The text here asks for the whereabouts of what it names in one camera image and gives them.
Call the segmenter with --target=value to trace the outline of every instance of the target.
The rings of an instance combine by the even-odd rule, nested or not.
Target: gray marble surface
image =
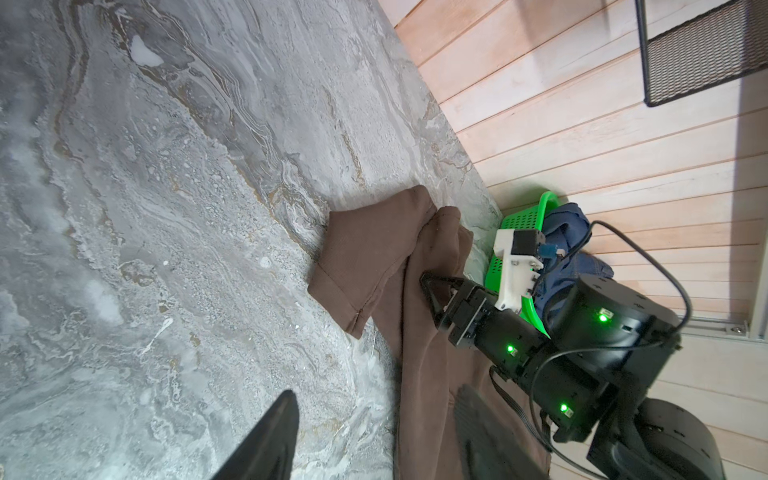
[[[376,0],[2,0],[0,478],[391,478],[397,366],[306,293],[327,213],[498,209]]]

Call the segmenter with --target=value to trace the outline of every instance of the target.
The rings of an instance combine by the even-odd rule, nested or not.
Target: metal mesh panel
[[[653,107],[768,67],[768,0],[735,0],[648,41]]]

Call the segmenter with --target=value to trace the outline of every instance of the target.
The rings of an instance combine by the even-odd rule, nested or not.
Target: green plastic basket
[[[516,214],[508,215],[502,220],[501,228],[538,228],[541,230],[541,225],[544,223],[544,215],[557,207],[560,207],[558,196],[552,192],[544,192],[541,195],[541,199],[537,206],[526,208],[522,212],[517,212]],[[496,255],[493,255],[491,257],[491,266],[488,268],[488,273],[485,274],[485,288],[498,292],[498,288],[501,284],[502,261]],[[544,329],[544,324],[541,322],[541,319],[538,318],[538,314],[533,305],[533,300],[523,297],[522,304],[523,309],[520,312],[520,316],[546,335],[547,332]]]

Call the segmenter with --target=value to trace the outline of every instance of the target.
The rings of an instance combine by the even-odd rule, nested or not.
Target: wooden wall
[[[379,2],[503,211],[553,190],[650,250],[698,316],[748,317],[768,216],[768,71],[647,108],[634,0]],[[723,2],[647,0],[650,36]],[[588,250],[682,307],[606,230]],[[729,478],[768,480],[768,346],[688,336],[684,347],[651,396],[710,426]],[[551,475],[582,478],[558,459]]]

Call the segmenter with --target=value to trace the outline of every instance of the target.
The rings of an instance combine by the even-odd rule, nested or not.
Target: brown cloth
[[[549,455],[493,389],[491,363],[457,349],[435,328],[419,277],[425,271],[461,276],[472,233],[456,207],[435,208],[421,185],[375,205],[331,212],[310,294],[360,338],[369,317],[402,363],[398,465],[403,480],[462,478],[453,406],[459,387],[477,389],[499,421],[546,472]],[[504,385],[520,405],[528,397]]]

